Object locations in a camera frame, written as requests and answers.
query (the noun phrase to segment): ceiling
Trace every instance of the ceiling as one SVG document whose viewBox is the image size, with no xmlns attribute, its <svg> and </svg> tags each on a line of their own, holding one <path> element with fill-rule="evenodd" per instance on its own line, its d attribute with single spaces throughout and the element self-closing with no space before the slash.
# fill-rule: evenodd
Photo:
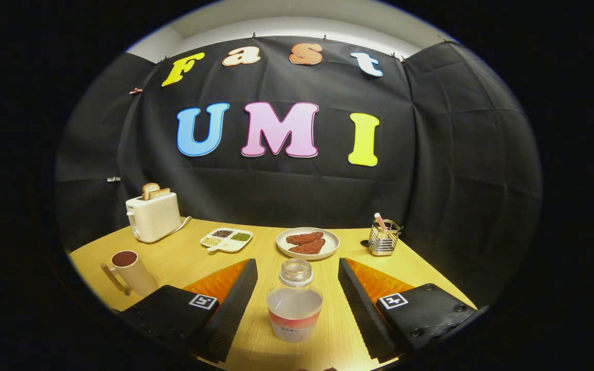
<svg viewBox="0 0 594 371">
<path fill-rule="evenodd" d="M 223 0 L 175 19 L 169 24 L 182 38 L 252 19 L 308 16 L 371 28 L 420 48 L 453 38 L 421 19 L 372 0 Z"/>
</svg>

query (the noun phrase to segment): wooden table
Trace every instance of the wooden table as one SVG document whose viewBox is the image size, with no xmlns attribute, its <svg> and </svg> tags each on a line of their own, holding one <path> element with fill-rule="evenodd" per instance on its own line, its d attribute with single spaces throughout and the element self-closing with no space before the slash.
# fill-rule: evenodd
<svg viewBox="0 0 594 371">
<path fill-rule="evenodd" d="M 210 254 L 201 246 L 200 239 L 221 227 L 249 230 L 254 237 L 236 253 L 217 251 Z M 107 263 L 110 267 L 109 259 L 116 251 L 130 249 L 137 252 L 159 286 L 170 284 L 178 288 L 243 259 L 255 258 L 258 268 L 255 291 L 240 322 L 228 359 L 216 364 L 231 371 L 294 371 L 298 368 L 322 371 L 330 367 L 339 371 L 366 371 L 382 365 L 368 356 L 340 288 L 337 278 L 339 258 L 351 258 L 413 286 L 434 283 L 475 308 L 469 298 L 403 242 L 399 241 L 392 256 L 376 257 L 359 243 L 368 239 L 370 228 L 332 229 L 330 231 L 339 237 L 339 249 L 328 258 L 311 262 L 313 285 L 324 296 L 315 333 L 303 343 L 285 343 L 274 335 L 267 314 L 266 296 L 272 287 L 279 284 L 281 263 L 289 259 L 276 247 L 276 236 L 286 229 L 192 219 L 175 234 L 154 244 L 145 244 L 135 240 L 128 226 L 73 251 L 70 257 L 95 294 L 107 306 L 121 311 L 142 298 L 134 292 L 126 296 L 118 291 L 102 272 L 100 263 Z"/>
</svg>

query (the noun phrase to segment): mug handle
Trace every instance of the mug handle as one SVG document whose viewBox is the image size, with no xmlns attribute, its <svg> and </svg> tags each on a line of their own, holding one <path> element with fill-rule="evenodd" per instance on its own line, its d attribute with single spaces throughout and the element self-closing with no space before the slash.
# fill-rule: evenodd
<svg viewBox="0 0 594 371">
<path fill-rule="evenodd" d="M 111 280 L 111 283 L 113 283 L 113 285 L 116 286 L 117 289 L 119 289 L 123 293 L 127 294 L 127 292 L 125 291 L 125 288 L 123 288 L 123 285 L 120 282 L 118 282 L 116 277 L 113 276 L 113 273 L 111 272 L 113 269 L 109 269 L 109 267 L 107 267 L 107 265 L 105 263 L 100 263 L 100 268 L 102 268 L 102 271 L 104 272 L 104 274 L 107 277 L 109 277 L 109 280 Z"/>
</svg>

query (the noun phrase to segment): white plate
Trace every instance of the white plate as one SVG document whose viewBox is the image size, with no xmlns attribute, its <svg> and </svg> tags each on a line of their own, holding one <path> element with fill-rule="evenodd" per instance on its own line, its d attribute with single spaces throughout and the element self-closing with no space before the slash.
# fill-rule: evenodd
<svg viewBox="0 0 594 371">
<path fill-rule="evenodd" d="M 322 232 L 322 237 L 325 240 L 325 244 L 322 246 L 320 254 L 298 254 L 290 251 L 290 249 L 297 245 L 288 244 L 288 242 L 286 242 L 286 237 L 288 237 L 289 235 L 307 234 L 312 232 Z M 336 252 L 339 244 L 340 241 L 338 237 L 336 237 L 336 235 L 331 233 L 330 231 L 320 228 L 311 228 L 307 226 L 284 230 L 283 232 L 279 233 L 276 237 L 276 245 L 278 246 L 278 249 L 280 249 L 281 252 L 283 252 L 287 256 L 290 256 L 291 258 L 299 258 L 304 260 L 318 260 L 327 258 L 328 256 L 331 256 Z"/>
<path fill-rule="evenodd" d="M 219 231 L 219 230 L 232 230 L 233 233 L 229 234 L 227 237 L 217 237 L 214 234 L 217 233 L 217 231 Z M 231 239 L 231 237 L 233 237 L 234 235 L 236 235 L 238 233 L 246 233 L 246 234 L 250 235 L 251 237 L 249 237 L 249 239 L 246 241 L 238 241 L 238 240 Z M 201 245 L 208 247 L 208 251 L 221 250 L 221 251 L 226 251 L 226 252 L 237 252 L 237 251 L 240 251 L 246 244 L 248 244 L 249 241 L 251 241 L 253 237 L 254 237 L 254 234 L 248 230 L 241 230 L 241 229 L 235 229 L 235 228 L 217 228 L 217 229 L 213 230 L 212 232 L 208 233 L 207 235 L 205 235 L 205 237 L 201 238 Z M 205 242 L 206 238 L 214 238 L 216 240 L 221 240 L 221 242 L 219 242 L 217 245 L 213 246 L 213 245 Z"/>
</svg>

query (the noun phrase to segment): divided tray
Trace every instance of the divided tray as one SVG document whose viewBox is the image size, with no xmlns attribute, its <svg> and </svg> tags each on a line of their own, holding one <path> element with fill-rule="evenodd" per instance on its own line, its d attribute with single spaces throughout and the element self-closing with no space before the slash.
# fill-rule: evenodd
<svg viewBox="0 0 594 371">
<path fill-rule="evenodd" d="M 235 228 L 217 228 L 201 238 L 201 245 L 208 251 L 240 251 L 254 237 L 248 230 Z"/>
</svg>

